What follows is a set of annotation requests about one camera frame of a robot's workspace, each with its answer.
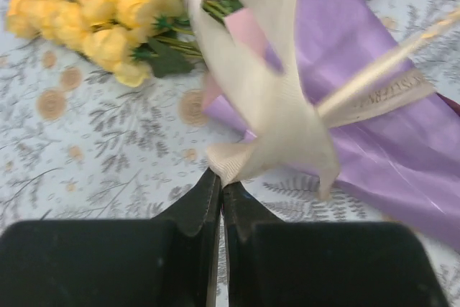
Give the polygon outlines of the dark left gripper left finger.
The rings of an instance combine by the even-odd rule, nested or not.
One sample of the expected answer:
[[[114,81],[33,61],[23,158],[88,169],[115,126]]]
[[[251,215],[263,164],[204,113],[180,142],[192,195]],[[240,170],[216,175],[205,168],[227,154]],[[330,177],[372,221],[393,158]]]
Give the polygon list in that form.
[[[38,220],[1,236],[3,306],[213,306],[221,181],[152,219]]]

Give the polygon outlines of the purple and pink wrapping paper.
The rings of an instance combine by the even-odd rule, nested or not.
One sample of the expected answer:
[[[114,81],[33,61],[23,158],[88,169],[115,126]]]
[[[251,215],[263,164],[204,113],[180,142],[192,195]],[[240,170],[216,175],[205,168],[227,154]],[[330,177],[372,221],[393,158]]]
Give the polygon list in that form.
[[[245,5],[223,23],[215,20],[282,72],[279,55]],[[363,0],[297,2],[295,56],[303,95],[312,104],[398,46]],[[374,84],[370,103],[423,81],[408,56]],[[459,116],[436,91],[381,116],[331,128],[329,134],[340,164],[332,188],[339,185],[394,219],[459,247]],[[318,176],[313,168],[282,165]]]

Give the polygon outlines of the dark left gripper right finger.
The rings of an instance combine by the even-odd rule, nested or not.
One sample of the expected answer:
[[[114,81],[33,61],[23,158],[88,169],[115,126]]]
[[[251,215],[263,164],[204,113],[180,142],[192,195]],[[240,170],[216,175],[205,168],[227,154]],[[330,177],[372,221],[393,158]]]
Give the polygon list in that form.
[[[286,222],[223,190],[231,306],[446,306],[423,245],[390,222]]]

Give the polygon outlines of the cream printed ribbon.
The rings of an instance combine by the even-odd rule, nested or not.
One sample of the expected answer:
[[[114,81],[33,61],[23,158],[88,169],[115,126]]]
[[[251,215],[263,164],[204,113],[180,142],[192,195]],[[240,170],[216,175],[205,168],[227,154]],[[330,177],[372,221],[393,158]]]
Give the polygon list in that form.
[[[248,143],[217,144],[207,150],[208,163],[224,185],[253,178],[277,165],[296,163],[313,168],[318,193],[328,198],[340,164],[329,129],[389,113],[434,93],[427,81],[404,88],[371,105],[373,86],[411,53],[459,21],[453,11],[420,35],[403,41],[359,71],[318,104],[303,95],[295,56],[298,0],[240,0],[279,55],[277,72],[202,7],[204,0],[184,0],[202,56],[229,103],[255,133]]]

